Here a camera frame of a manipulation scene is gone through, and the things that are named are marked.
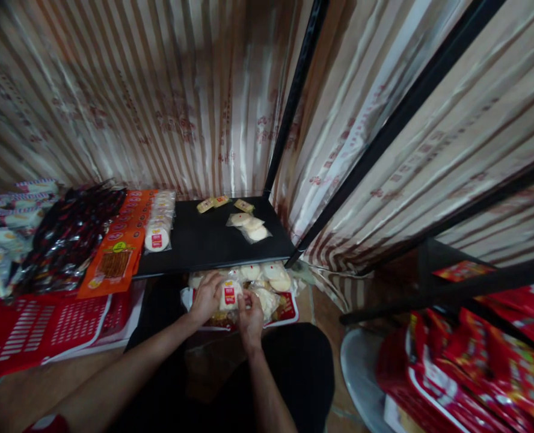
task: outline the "red label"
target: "red label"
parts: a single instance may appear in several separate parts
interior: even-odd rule
[[[235,303],[235,289],[232,287],[225,287],[225,303],[227,305]]]

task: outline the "knee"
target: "knee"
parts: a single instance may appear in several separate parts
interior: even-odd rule
[[[295,332],[298,334],[297,338],[304,348],[320,358],[333,359],[331,343],[322,330],[311,323],[300,323],[292,326],[295,327]]]

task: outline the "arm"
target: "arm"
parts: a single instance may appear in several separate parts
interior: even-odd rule
[[[104,431],[159,365],[217,310],[220,281],[219,274],[208,274],[189,313],[93,375],[50,413],[61,414],[73,433]]]
[[[263,310],[255,293],[239,295],[239,330],[249,358],[257,430],[263,433],[296,432],[291,413],[281,397],[261,347]]]

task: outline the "red plastic basket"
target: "red plastic basket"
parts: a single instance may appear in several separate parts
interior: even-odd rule
[[[38,366],[120,331],[129,316],[129,294],[76,299],[75,293],[25,295],[0,300],[0,376]]]

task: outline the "orange snack package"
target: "orange snack package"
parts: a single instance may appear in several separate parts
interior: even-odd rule
[[[77,299],[95,298],[125,292],[137,273],[145,223],[149,220],[152,198],[156,189],[129,191],[119,215],[109,226],[109,232],[87,269]]]

